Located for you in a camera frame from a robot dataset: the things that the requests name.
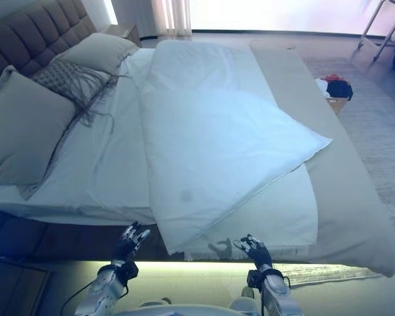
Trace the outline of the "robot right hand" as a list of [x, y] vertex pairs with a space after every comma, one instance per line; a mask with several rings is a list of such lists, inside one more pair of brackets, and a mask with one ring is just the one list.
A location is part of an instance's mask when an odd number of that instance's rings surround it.
[[272, 258], [265, 244], [251, 234], [234, 240], [233, 244], [253, 260], [257, 270], [263, 272], [273, 268]]

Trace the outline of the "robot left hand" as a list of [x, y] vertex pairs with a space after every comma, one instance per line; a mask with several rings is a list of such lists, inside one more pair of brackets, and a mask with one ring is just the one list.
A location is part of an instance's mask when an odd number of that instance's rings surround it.
[[111, 263], [121, 265], [134, 258], [142, 242], [146, 240], [151, 231], [144, 228], [137, 221], [129, 225], [120, 235], [111, 256]]

